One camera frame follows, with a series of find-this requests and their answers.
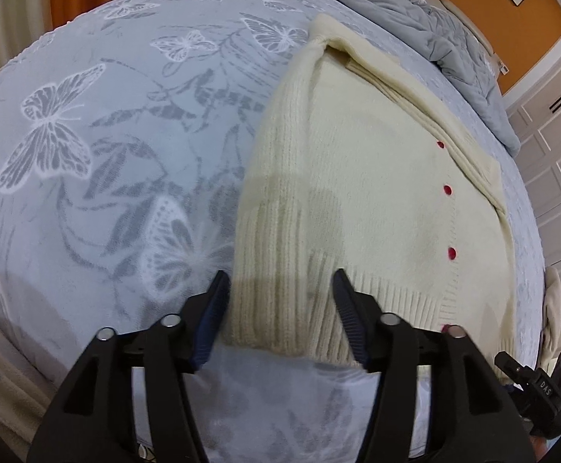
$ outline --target cream knit sweater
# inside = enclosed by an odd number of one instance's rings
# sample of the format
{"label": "cream knit sweater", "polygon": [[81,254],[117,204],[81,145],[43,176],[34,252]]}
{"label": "cream knit sweater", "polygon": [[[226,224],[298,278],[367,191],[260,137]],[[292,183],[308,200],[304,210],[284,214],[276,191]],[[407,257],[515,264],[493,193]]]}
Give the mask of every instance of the cream knit sweater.
{"label": "cream knit sweater", "polygon": [[327,15],[263,117],[239,208],[232,345],[354,363],[330,292],[514,352],[514,253],[498,163],[394,59]]}

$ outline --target orange wall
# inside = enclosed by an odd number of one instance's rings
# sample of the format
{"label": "orange wall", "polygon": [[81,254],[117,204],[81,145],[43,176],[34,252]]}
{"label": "orange wall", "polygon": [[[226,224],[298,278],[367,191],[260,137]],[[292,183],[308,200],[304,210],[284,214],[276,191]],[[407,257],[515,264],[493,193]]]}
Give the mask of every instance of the orange wall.
{"label": "orange wall", "polygon": [[500,76],[506,92],[519,81],[561,37],[561,7],[557,0],[451,0],[486,35],[510,69]]}

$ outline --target folded sweater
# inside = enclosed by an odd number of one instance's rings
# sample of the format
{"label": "folded sweater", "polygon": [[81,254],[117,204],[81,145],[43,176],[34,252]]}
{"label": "folded sweater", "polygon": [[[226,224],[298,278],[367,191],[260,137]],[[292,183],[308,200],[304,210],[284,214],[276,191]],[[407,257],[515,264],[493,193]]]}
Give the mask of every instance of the folded sweater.
{"label": "folded sweater", "polygon": [[225,340],[354,363],[330,281],[416,327],[514,353],[514,253],[498,163],[428,88],[327,15],[256,136]]}

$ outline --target bed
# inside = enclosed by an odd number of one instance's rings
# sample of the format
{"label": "bed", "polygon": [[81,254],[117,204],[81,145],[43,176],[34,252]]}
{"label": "bed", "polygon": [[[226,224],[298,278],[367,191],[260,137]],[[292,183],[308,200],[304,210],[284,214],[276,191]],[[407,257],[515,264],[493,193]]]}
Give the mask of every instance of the bed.
{"label": "bed", "polygon": [[[97,329],[149,326],[216,270],[230,272],[253,136],[320,12],[397,56],[500,162],[517,359],[535,365],[544,260],[527,193],[434,64],[336,0],[116,0],[0,70],[0,329],[51,381]],[[358,453],[377,380],[218,343],[187,386],[211,461],[344,463]],[[413,455],[424,450],[428,406],[425,370]],[[144,416],[137,434],[149,443]]]}

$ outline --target silver screw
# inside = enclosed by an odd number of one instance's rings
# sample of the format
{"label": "silver screw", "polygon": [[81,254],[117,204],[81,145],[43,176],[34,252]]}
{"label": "silver screw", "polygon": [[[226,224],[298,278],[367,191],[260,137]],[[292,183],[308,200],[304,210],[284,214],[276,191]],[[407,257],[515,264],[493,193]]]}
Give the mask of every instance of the silver screw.
{"label": "silver screw", "polygon": [[175,314],[168,314],[162,317],[161,324],[165,327],[175,327],[177,324],[181,322],[181,318],[179,315]]}
{"label": "silver screw", "polygon": [[115,336],[115,330],[111,329],[111,327],[103,327],[96,333],[96,338],[101,341],[108,341],[113,336]]}
{"label": "silver screw", "polygon": [[380,320],[381,323],[386,325],[398,325],[400,323],[400,317],[395,314],[383,314]]}
{"label": "silver screw", "polygon": [[464,338],[467,332],[459,325],[451,325],[448,327],[448,334],[453,338]]}

